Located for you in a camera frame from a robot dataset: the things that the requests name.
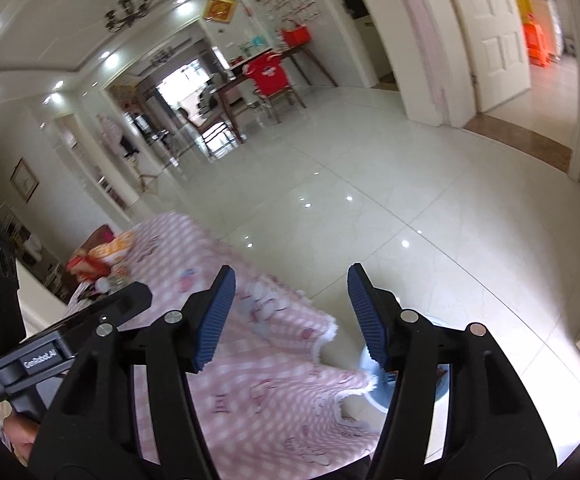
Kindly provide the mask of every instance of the door panel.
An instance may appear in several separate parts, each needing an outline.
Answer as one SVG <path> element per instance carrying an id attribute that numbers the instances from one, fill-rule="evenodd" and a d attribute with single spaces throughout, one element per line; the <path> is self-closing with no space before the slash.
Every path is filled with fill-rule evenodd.
<path id="1" fill-rule="evenodd" d="M 530 64 L 515 0 L 454 0 L 485 112 L 530 88 Z"/>

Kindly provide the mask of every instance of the pink checkered tablecloth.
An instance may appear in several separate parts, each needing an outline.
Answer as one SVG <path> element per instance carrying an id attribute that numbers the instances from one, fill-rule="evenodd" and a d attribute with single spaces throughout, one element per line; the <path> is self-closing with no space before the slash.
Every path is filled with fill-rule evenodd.
<path id="1" fill-rule="evenodd" d="M 379 434 L 340 414 L 340 400 L 371 389 L 372 378 L 319 364 L 320 348 L 337 330 L 331 316 L 186 216 L 163 214 L 134 233 L 125 263 L 153 300 L 122 330 L 180 309 L 190 294 L 209 288 L 222 265 L 236 273 L 236 297 L 214 359 L 188 375 L 222 479 L 310 479 L 374 450 Z M 143 367 L 135 373 L 135 395 L 142 455 L 158 463 Z"/>

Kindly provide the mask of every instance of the human hand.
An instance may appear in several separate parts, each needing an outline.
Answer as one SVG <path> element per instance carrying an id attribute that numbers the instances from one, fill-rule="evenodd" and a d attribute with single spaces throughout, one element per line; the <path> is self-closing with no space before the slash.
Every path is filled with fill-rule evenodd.
<path id="1" fill-rule="evenodd" d="M 6 434 L 17 453 L 26 461 L 30 460 L 30 453 L 38 432 L 39 425 L 36 422 L 17 413 L 12 413 L 3 419 L 3 433 Z"/>

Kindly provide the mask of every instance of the dining table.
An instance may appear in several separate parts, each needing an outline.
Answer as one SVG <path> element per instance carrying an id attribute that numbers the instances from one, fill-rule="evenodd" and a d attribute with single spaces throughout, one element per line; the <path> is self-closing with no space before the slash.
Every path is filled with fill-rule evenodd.
<path id="1" fill-rule="evenodd" d="M 246 63 L 252 62 L 255 59 L 257 59 L 261 56 L 265 56 L 265 54 L 268 54 L 270 52 L 274 52 L 274 50 L 270 49 L 270 50 L 266 50 L 264 52 L 261 52 L 257 56 L 254 56 L 254 57 L 248 59 L 246 62 L 241 62 L 238 65 L 231 67 L 231 70 L 234 70 L 235 68 L 242 68 L 243 65 L 245 65 Z M 306 73 L 303 71 L 303 69 L 301 68 L 301 66 L 299 65 L 297 60 L 295 59 L 295 56 L 297 54 L 305 54 L 305 56 L 308 59 L 310 59 L 311 62 L 314 63 L 314 65 L 316 65 L 316 67 L 319 69 L 319 71 L 330 81 L 330 83 L 332 83 L 332 86 L 334 86 L 334 87 L 339 86 L 337 84 L 337 82 L 335 81 L 335 79 L 332 77 L 332 75 L 327 71 L 325 66 L 323 66 L 323 63 L 320 62 L 319 58 L 317 56 L 315 56 L 314 53 L 308 48 L 307 43 L 304 43 L 304 44 L 301 44 L 298 46 L 291 46 L 290 48 L 286 48 L 286 49 L 281 50 L 280 52 L 277 52 L 277 54 L 280 54 L 283 59 L 289 58 L 290 61 L 292 62 L 292 64 L 295 66 L 295 68 L 301 74 L 301 77 L 305 79 L 305 81 L 308 85 L 312 85 L 312 82 L 310 81 L 310 79 L 308 78 Z M 237 121 L 236 121 L 236 117 L 231 109 L 230 102 L 227 98 L 227 92 L 232 90 L 234 87 L 237 87 L 238 85 L 240 85 L 241 83 L 243 83 L 247 80 L 248 80 L 247 76 L 244 75 L 243 72 L 240 72 L 233 79 L 229 80 L 224 85 L 221 85 L 220 87 L 218 87 L 217 91 L 216 91 L 216 94 L 217 94 L 218 99 L 219 99 L 219 104 L 221 105 L 221 108 L 223 108 L 223 111 L 224 111 L 225 115 L 227 116 L 227 118 L 230 120 L 230 122 L 232 124 L 232 129 L 234 132 L 234 136 L 237 138 L 237 140 L 239 141 L 240 144 L 243 144 L 243 142 L 245 142 L 245 139 L 241 135 L 239 125 L 237 124 Z"/>

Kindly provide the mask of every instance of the wooden table leg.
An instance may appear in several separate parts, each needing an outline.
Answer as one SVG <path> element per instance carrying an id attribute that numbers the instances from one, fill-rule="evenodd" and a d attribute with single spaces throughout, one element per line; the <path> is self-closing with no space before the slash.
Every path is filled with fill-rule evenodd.
<path id="1" fill-rule="evenodd" d="M 223 95 L 223 92 L 221 92 L 220 90 L 217 90 L 216 94 L 219 96 L 219 104 L 221 105 L 221 108 L 223 108 L 225 115 L 230 120 L 230 123 L 232 123 L 232 130 L 234 131 L 234 135 L 236 135 L 239 143 L 243 144 L 244 140 L 243 137 L 241 137 L 239 125 L 237 124 L 237 120 L 234 117 L 234 114 L 232 113 L 232 108 L 230 107 L 228 100 L 225 98 L 225 95 Z"/>
<path id="2" fill-rule="evenodd" d="M 321 62 L 319 61 L 319 59 L 313 53 L 310 52 L 308 47 L 302 46 L 301 50 L 305 52 L 306 56 L 308 56 L 311 60 L 313 60 L 314 64 L 319 67 L 319 70 L 321 70 L 321 72 L 323 72 L 325 77 L 327 77 L 330 80 L 330 83 L 332 83 L 333 86 L 338 88 L 339 85 L 337 84 L 337 82 L 334 81 L 334 78 L 330 75 L 330 73 L 326 70 L 326 68 L 323 65 L 321 65 Z"/>
<path id="3" fill-rule="evenodd" d="M 301 69 L 301 67 L 299 66 L 299 64 L 296 62 L 296 60 L 294 59 L 294 56 L 292 54 L 289 55 L 290 61 L 292 61 L 292 64 L 296 67 L 296 69 L 299 71 L 299 73 L 303 76 L 303 78 L 305 79 L 305 81 L 307 82 L 308 85 L 312 86 L 312 83 L 310 82 L 310 80 L 308 79 L 308 76 L 305 75 L 305 72 Z"/>

